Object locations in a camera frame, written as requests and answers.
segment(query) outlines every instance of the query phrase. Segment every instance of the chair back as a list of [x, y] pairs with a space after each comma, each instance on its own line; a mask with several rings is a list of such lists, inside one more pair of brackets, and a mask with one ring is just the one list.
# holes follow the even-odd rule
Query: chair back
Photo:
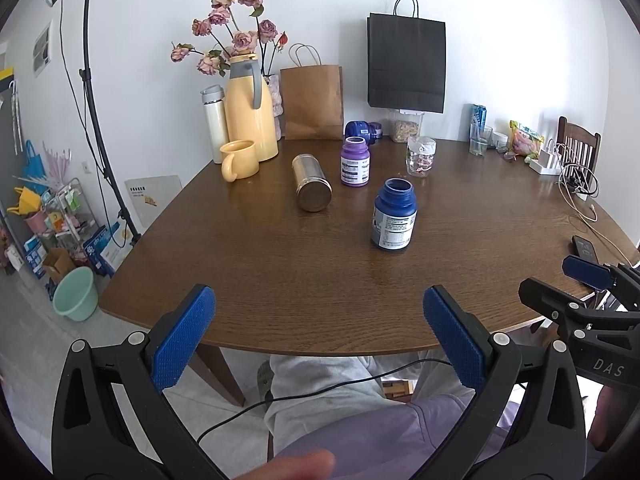
[[[600, 151], [600, 134], [590, 134], [583, 127], [567, 122], [566, 117], [558, 121], [558, 153], [563, 164], [575, 163], [595, 171]], [[587, 173], [587, 181], [591, 184], [593, 177]]]

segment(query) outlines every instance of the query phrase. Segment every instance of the blue pill bottle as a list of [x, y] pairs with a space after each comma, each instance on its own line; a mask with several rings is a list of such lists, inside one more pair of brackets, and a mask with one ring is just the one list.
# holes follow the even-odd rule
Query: blue pill bottle
[[365, 121], [349, 121], [344, 127], [343, 140], [347, 140], [349, 137], [362, 137], [367, 146], [376, 142], [375, 131]]
[[371, 241], [395, 251], [409, 245], [418, 206], [414, 186], [404, 178], [390, 178], [378, 192], [373, 208]]

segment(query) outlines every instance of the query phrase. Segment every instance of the mug handle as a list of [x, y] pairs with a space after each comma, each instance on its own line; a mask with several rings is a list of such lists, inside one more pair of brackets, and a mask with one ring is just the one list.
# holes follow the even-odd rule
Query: mug handle
[[233, 182], [236, 178], [238, 178], [238, 174], [234, 173], [231, 169], [231, 165], [234, 161], [235, 153], [229, 153], [225, 160], [222, 161], [222, 178], [224, 178], [227, 182]]

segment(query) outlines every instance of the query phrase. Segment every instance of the wooden table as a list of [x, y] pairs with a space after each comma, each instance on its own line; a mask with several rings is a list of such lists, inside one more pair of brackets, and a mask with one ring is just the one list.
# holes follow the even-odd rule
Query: wooden table
[[[211, 286], [216, 316], [193, 367], [241, 404], [219, 347], [334, 356], [432, 348], [438, 342], [422, 316], [430, 285], [443, 284], [493, 332], [538, 317], [518, 300], [529, 276], [586, 292], [561, 270], [572, 235], [591, 240], [601, 263], [620, 260], [564, 202], [557, 177], [495, 152], [473, 156], [466, 142], [450, 140], [438, 140], [427, 178], [409, 178], [418, 200], [411, 243], [379, 250], [369, 241], [373, 202], [385, 179], [406, 176], [406, 145], [372, 146], [370, 181], [360, 188], [340, 184], [340, 146], [281, 141], [259, 173], [232, 184], [210, 163], [132, 250], [102, 309], [151, 327], [194, 283]], [[333, 186], [324, 211], [296, 206], [291, 161], [299, 153], [315, 155]], [[596, 209], [597, 228], [636, 261], [631, 241]]]

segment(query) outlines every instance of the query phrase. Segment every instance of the yellow thermos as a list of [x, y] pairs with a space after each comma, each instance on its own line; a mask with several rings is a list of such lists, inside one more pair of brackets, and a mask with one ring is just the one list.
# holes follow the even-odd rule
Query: yellow thermos
[[255, 54], [233, 56], [226, 86], [225, 115], [229, 140], [252, 140], [258, 160], [278, 154], [271, 95]]

